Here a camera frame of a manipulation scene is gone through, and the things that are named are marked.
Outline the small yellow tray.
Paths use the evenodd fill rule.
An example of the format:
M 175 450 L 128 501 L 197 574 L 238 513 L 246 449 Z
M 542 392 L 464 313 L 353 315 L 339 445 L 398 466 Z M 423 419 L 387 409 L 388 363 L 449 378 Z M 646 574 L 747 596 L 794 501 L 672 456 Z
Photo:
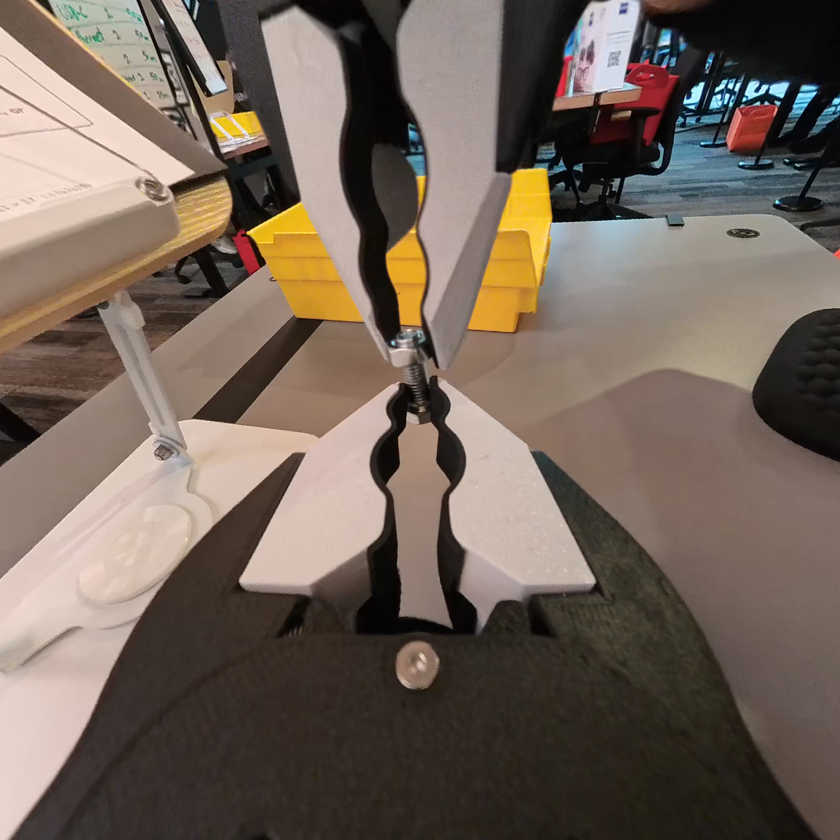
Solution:
M 254 112 L 216 112 L 210 114 L 208 119 L 221 148 L 234 148 L 265 138 Z

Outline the orange bag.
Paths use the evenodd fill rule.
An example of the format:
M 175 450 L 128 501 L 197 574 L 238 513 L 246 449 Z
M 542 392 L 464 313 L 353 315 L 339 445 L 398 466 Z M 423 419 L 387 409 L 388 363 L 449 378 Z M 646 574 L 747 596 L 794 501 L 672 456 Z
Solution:
M 726 136 L 730 153 L 746 154 L 759 151 L 778 112 L 775 104 L 740 106 L 735 110 Z

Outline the clear acrylic foot plate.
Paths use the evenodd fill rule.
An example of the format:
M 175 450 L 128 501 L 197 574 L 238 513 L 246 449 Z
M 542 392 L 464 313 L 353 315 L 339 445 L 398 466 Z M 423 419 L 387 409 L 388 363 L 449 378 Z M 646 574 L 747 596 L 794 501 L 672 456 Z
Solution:
M 23 665 L 59 638 L 140 617 L 188 550 L 214 524 L 194 490 L 196 464 L 181 458 L 112 506 L 58 551 L 57 566 L 2 620 L 1 670 Z

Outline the black stanchion post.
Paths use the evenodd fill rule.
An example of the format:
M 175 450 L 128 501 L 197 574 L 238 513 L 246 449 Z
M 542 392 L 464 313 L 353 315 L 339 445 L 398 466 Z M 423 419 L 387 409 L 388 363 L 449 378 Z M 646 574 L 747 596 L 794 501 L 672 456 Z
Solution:
M 738 163 L 739 169 L 746 172 L 765 172 L 774 168 L 774 161 L 765 154 L 765 151 L 767 151 L 769 142 L 777 128 L 779 110 L 779 107 L 773 106 L 773 111 L 770 112 L 770 106 L 766 106 L 764 112 L 762 112 L 762 121 L 759 122 L 759 119 L 755 118 L 752 127 L 756 130 L 758 128 L 764 129 L 763 136 L 754 157 L 749 160 L 741 160 Z
M 809 214 L 822 208 L 822 199 L 811 194 L 811 189 L 816 177 L 823 169 L 838 166 L 839 143 L 833 139 L 828 143 L 823 152 L 811 162 L 797 161 L 794 168 L 799 167 L 801 171 L 807 170 L 808 177 L 797 194 L 782 196 L 773 202 L 773 209 L 792 214 Z

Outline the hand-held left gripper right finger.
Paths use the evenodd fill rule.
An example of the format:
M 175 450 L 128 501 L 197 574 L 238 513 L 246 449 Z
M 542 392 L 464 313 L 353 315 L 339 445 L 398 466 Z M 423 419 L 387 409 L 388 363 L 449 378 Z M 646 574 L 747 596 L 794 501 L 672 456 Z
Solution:
M 446 381 L 429 388 L 448 480 L 437 567 L 453 630 L 479 632 L 501 602 L 590 593 L 595 575 L 530 447 Z

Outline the yellow plastic bin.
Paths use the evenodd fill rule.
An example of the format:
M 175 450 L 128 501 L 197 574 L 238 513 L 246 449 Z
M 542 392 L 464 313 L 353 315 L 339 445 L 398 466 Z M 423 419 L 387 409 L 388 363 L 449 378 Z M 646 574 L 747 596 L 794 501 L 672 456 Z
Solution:
M 514 333 L 522 314 L 536 312 L 550 256 L 551 224 L 547 171 L 514 172 L 469 330 Z M 301 203 L 253 228 L 249 236 L 297 318 L 362 321 Z M 388 252 L 386 262 L 402 323 L 420 325 L 425 266 L 414 228 Z

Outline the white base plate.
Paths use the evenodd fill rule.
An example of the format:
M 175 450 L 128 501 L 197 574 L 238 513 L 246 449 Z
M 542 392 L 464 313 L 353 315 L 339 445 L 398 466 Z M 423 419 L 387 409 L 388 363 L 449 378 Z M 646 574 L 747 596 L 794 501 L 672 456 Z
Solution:
M 196 419 L 182 422 L 182 431 L 196 464 L 194 490 L 209 503 L 213 525 L 288 456 L 306 451 L 315 440 Z M 67 541 L 107 512 L 113 497 L 147 487 L 156 470 L 176 461 L 156 461 L 152 444 L 142 443 L 3 574 L 2 620 L 57 566 L 57 553 Z M 16 833 L 76 747 L 138 619 L 113 629 L 69 633 L 2 673 L 2 838 Z

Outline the whiteboard with green writing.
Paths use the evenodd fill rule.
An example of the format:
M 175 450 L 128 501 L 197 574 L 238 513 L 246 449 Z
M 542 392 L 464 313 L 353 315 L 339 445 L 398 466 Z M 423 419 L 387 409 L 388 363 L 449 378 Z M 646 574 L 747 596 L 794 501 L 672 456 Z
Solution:
M 64 27 L 158 110 L 175 95 L 138 1 L 48 1 Z

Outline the person's right forearm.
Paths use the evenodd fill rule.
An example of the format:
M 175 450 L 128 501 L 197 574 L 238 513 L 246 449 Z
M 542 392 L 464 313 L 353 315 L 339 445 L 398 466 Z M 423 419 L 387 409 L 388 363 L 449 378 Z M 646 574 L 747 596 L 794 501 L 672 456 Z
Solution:
M 651 22 L 761 71 L 838 74 L 838 1 L 646 1 Z

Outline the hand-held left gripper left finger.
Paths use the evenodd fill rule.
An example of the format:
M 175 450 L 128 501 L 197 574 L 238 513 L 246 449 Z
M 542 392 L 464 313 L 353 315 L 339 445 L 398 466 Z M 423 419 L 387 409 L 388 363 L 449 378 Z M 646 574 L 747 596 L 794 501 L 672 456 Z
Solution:
M 408 390 L 390 385 L 310 446 L 239 583 L 394 624 L 402 584 L 392 493 Z

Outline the red and black office chair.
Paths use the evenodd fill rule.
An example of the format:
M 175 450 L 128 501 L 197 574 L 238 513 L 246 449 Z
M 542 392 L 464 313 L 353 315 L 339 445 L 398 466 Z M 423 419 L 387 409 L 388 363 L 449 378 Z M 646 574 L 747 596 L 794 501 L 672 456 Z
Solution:
M 639 89 L 638 99 L 604 109 L 587 139 L 563 152 L 568 174 L 580 174 L 574 182 L 577 221 L 644 218 L 622 205 L 625 183 L 661 175 L 669 166 L 682 92 L 679 76 L 661 66 L 634 65 L 629 84 Z

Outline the small easel whiteboard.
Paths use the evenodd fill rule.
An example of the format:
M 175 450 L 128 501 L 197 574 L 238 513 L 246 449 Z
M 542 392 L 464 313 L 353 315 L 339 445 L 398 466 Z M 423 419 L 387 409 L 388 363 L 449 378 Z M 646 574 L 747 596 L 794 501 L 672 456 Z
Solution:
M 199 33 L 189 6 L 183 1 L 153 1 L 178 54 L 207 98 L 228 91 L 224 73 Z

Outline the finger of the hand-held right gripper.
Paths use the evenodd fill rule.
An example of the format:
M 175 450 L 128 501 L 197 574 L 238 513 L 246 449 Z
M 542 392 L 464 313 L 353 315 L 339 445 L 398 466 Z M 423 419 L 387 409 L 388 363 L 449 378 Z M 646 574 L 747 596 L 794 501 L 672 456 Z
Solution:
M 403 165 L 375 140 L 362 36 L 303 10 L 261 20 L 301 202 L 381 355 L 401 328 L 385 256 L 403 236 Z
M 435 364 L 455 360 L 506 205 L 497 169 L 504 3 L 415 1 L 398 26 L 400 84 L 423 138 L 416 226 L 426 260 L 422 317 Z

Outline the white slotted support bracket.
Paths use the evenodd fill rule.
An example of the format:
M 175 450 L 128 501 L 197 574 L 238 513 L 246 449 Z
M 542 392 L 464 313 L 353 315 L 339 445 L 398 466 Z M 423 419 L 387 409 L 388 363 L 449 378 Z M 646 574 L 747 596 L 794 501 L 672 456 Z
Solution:
M 158 443 L 165 442 L 177 450 L 177 456 L 167 461 L 178 460 L 190 465 L 193 460 L 188 454 L 186 440 L 154 368 L 139 306 L 126 290 L 121 290 L 98 305 L 98 312 L 148 418 L 153 452 Z

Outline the white printed box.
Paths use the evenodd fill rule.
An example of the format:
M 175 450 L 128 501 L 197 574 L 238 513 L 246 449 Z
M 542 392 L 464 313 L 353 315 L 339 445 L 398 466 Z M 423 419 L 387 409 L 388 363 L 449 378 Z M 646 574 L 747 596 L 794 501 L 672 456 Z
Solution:
M 641 5 L 588 3 L 574 31 L 568 94 L 603 93 L 623 86 Z

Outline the silver hex bolt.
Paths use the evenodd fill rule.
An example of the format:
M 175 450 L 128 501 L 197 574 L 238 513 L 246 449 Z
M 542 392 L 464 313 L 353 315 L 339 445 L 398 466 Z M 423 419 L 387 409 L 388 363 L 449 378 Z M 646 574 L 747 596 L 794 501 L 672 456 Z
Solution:
M 432 353 L 425 332 L 416 328 L 401 330 L 389 343 L 388 360 L 402 373 L 410 394 L 408 405 L 431 408 L 427 365 Z

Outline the wooden office desk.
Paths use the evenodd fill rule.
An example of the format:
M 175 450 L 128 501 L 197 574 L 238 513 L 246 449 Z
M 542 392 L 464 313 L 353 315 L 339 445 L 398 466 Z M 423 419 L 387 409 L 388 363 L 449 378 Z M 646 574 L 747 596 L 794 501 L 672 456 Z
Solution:
M 629 103 L 639 99 L 642 88 L 624 83 L 620 88 L 604 92 L 577 92 L 568 96 L 557 97 L 553 101 L 553 112 L 565 112 L 607 106 L 627 107 Z

